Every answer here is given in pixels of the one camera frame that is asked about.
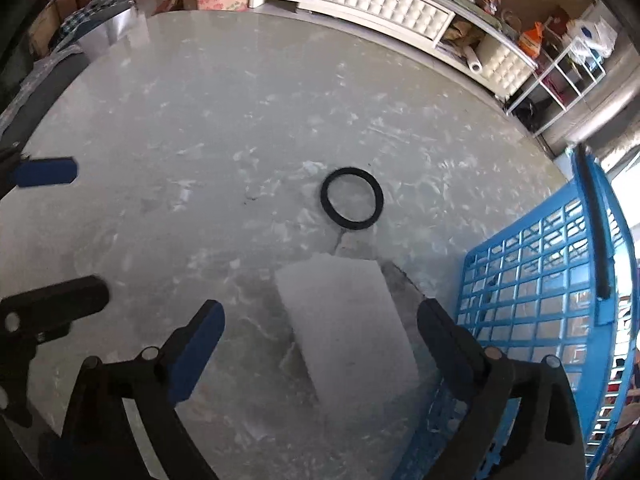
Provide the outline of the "white tufted TV cabinet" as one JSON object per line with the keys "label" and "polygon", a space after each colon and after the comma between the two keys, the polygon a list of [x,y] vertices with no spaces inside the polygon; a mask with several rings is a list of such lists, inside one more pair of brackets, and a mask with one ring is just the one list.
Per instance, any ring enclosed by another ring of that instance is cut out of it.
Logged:
{"label": "white tufted TV cabinet", "polygon": [[[252,9],[267,0],[248,0]],[[354,23],[380,32],[437,58],[506,101],[518,91],[537,64],[502,32],[452,0],[279,0],[292,2],[303,10]],[[484,36],[474,49],[483,64],[483,73],[473,74],[463,53],[444,44],[446,30],[463,20]]]}

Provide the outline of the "white metal shelf rack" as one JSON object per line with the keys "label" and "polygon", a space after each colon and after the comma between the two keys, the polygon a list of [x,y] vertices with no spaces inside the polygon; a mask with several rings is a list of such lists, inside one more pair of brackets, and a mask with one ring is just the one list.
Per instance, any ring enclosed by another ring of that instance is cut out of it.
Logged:
{"label": "white metal shelf rack", "polygon": [[542,24],[537,68],[506,103],[506,112],[532,136],[545,133],[603,81],[616,39],[614,20],[595,3],[580,18],[555,9]]}

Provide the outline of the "white paper roll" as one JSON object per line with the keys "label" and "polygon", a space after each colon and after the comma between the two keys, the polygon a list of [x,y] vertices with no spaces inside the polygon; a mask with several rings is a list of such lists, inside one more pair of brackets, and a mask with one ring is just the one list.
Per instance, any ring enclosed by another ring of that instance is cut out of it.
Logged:
{"label": "white paper roll", "polygon": [[471,48],[470,46],[464,46],[462,48],[462,53],[466,59],[466,64],[468,64],[469,70],[473,74],[479,75],[483,73],[483,64],[482,62],[480,62],[480,59],[478,58],[473,48]]}

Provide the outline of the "blue plastic basket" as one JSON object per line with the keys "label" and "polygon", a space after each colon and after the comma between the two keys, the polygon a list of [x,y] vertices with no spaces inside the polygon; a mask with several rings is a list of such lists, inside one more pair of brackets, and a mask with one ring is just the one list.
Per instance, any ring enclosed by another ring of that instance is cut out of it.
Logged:
{"label": "blue plastic basket", "polygon": [[[578,411],[586,476],[625,478],[632,448],[608,449],[627,400],[639,331],[634,240],[612,185],[583,145],[568,152],[573,177],[558,192],[466,255],[457,305],[446,311],[484,348],[539,363],[557,356]],[[440,383],[398,479],[427,479],[468,407]]]}

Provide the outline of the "orange snack bag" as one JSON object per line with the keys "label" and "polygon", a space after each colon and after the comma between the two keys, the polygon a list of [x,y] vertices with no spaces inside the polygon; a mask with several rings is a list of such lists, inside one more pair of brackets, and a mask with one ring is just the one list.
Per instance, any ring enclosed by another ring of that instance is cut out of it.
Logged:
{"label": "orange snack bag", "polygon": [[522,32],[518,37],[518,47],[532,60],[540,55],[544,40],[544,24],[536,22],[534,27]]}

